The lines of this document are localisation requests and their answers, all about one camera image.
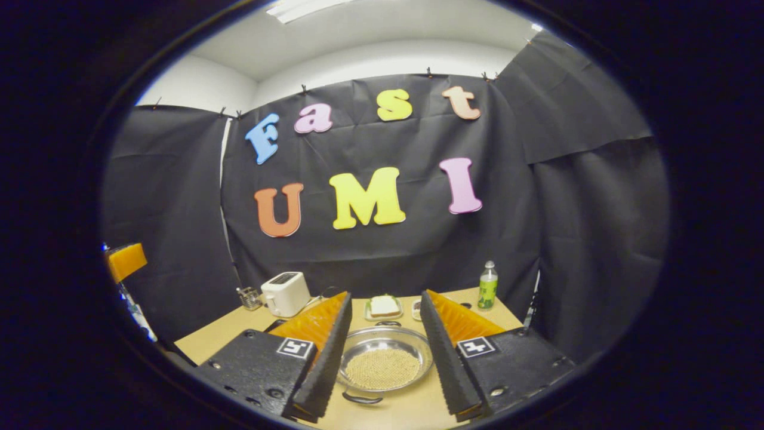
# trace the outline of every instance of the white wall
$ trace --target white wall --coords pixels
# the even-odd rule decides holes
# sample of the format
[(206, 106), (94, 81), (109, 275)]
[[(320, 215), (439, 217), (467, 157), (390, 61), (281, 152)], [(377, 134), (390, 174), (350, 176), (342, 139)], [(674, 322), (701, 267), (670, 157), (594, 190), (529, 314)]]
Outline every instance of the white wall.
[(257, 82), (213, 61), (186, 55), (167, 69), (136, 103), (187, 106), (236, 115), (250, 110)]
[(249, 109), (308, 89), (365, 77), (399, 73), (457, 74), (490, 78), (515, 52), (480, 44), (417, 40), (370, 44), (317, 57), (283, 70), (257, 84)]

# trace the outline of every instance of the metal pencil holder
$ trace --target metal pencil holder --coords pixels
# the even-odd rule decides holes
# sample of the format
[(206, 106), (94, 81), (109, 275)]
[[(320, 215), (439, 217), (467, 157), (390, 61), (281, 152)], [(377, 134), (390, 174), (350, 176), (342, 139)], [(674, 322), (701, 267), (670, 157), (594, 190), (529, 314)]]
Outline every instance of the metal pencil holder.
[(241, 304), (244, 305), (248, 311), (254, 311), (263, 305), (263, 302), (260, 301), (260, 298), (258, 297), (257, 290), (252, 287), (247, 287), (243, 290), (241, 288), (236, 288), (236, 292), (239, 293)]

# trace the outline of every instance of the ceiling light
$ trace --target ceiling light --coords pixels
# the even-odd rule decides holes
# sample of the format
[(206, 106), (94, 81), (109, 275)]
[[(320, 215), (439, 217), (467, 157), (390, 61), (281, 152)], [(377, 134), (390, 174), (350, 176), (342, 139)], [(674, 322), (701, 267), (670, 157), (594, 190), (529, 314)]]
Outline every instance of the ceiling light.
[(287, 22), (302, 18), (313, 12), (352, 1), (353, 0), (281, 0), (280, 2), (274, 2), (274, 6), (268, 9), (266, 13), (276, 17), (282, 24), (286, 24)]

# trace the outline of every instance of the grain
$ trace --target grain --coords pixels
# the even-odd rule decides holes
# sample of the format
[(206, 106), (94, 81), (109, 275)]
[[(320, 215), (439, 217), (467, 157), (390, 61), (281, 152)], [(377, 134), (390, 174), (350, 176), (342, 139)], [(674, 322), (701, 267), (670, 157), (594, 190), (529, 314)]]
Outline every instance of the grain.
[(419, 372), (419, 360), (402, 350), (369, 350), (353, 357), (345, 373), (356, 386), (392, 389), (411, 382)]

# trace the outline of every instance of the white ceiling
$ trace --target white ceiling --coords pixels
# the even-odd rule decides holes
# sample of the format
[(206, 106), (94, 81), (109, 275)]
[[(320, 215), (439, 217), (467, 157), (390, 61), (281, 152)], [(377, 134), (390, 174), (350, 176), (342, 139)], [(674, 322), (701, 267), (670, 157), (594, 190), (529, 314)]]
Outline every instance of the white ceiling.
[(518, 52), (534, 34), (529, 21), (487, 0), (357, 0), (288, 24), (261, 9), (191, 54), (262, 81), (315, 57), (383, 41), (442, 39)]

